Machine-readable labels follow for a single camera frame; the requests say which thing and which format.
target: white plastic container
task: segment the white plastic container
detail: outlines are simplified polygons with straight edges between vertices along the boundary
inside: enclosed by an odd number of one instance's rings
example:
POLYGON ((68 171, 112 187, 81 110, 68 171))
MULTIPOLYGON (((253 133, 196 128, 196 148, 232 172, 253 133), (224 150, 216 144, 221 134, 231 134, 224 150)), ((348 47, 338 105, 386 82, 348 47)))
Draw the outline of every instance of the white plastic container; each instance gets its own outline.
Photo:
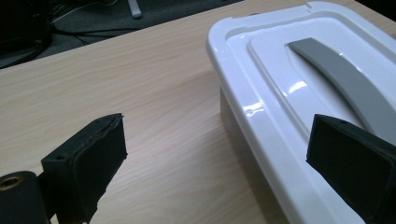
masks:
POLYGON ((396 41, 332 3, 227 18, 211 28, 207 51, 221 89, 291 223, 364 223, 305 162, 315 114, 359 119, 289 42, 313 37, 344 56, 396 108, 396 41))

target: gray handle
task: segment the gray handle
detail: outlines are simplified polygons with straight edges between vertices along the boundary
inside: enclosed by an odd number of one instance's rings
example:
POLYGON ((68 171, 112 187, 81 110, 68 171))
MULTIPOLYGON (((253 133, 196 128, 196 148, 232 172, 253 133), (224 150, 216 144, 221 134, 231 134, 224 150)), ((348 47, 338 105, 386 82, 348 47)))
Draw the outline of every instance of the gray handle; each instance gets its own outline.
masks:
POLYGON ((289 46, 330 80, 369 132, 396 146, 395 110, 364 74, 313 38, 290 42, 289 46))

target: wooden desk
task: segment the wooden desk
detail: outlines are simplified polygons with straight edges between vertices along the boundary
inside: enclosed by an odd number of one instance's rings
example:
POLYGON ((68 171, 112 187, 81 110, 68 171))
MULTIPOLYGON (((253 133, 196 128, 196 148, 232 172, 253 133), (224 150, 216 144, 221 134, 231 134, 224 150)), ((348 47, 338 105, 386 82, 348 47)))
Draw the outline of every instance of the wooden desk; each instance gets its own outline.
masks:
MULTIPOLYGON (((396 23, 352 0, 392 36, 396 23)), ((0 71, 0 175, 40 160, 90 121, 121 112, 129 157, 92 223, 286 223, 220 118, 208 29, 304 1, 247 0, 0 71)))

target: cable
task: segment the cable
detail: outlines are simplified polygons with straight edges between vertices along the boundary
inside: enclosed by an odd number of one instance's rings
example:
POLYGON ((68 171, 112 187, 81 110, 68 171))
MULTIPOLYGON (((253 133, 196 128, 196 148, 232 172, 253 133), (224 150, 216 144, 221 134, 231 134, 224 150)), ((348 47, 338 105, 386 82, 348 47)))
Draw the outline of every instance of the cable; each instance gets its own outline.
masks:
POLYGON ((95 5, 95 4, 100 4, 100 5, 105 6, 105 7, 111 7, 111 6, 115 5, 117 2, 118 2, 118 0, 114 0, 113 2, 111 2, 111 3, 109 3, 109 4, 105 4, 105 3, 101 3, 101 2, 91 2, 91 3, 89 3, 89 4, 86 4, 86 5, 81 6, 81 7, 76 7, 75 9, 72 9, 72 10, 70 10, 70 11, 64 13, 62 16, 59 16, 58 18, 56 18, 56 19, 53 20, 52 22, 56 22, 56 21, 58 21, 58 20, 64 18, 65 16, 67 16, 67 15, 69 15, 69 14, 71 14, 71 13, 77 11, 77 10, 80 10, 80 9, 82 9, 82 8, 84 8, 84 7, 89 7, 89 6, 92 6, 92 5, 95 5))
POLYGON ((102 33, 102 32, 115 32, 115 31, 137 31, 140 28, 118 28, 118 29, 107 29, 107 30, 94 30, 94 31, 82 31, 82 32, 68 32, 64 30, 59 30, 53 24, 51 26, 51 31, 53 34, 56 35, 69 35, 73 36, 77 40, 79 40, 84 46, 90 44, 89 42, 80 38, 80 36, 87 36, 87 37, 102 37, 102 38, 112 38, 116 37, 116 35, 95 35, 95 33, 102 33))
POLYGON ((52 39, 50 37, 46 38, 46 39, 43 39, 41 41, 41 43, 36 43, 36 46, 35 46, 36 50, 35 51, 33 51, 33 52, 29 53, 28 55, 18 59, 15 62, 12 62, 12 63, 9 63, 7 65, 4 65, 4 66, 0 67, 0 69, 7 68, 7 67, 10 67, 10 66, 14 66, 14 65, 17 65, 17 64, 20 64, 20 63, 27 63, 27 62, 32 61, 34 58, 36 58, 38 55, 40 55, 42 52, 44 52, 44 50, 46 50, 50 46, 51 42, 52 42, 52 39))

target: black object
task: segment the black object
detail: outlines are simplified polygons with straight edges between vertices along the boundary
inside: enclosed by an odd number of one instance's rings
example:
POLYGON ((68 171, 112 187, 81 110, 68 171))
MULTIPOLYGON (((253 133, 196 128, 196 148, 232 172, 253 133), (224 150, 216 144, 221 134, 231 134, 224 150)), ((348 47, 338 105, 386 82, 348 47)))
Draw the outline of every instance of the black object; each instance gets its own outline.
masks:
POLYGON ((0 221, 90 222, 106 187, 126 159, 122 115, 96 119, 45 157, 44 172, 0 178, 0 221))
POLYGON ((396 146, 315 115, 306 161, 366 223, 396 223, 396 146))

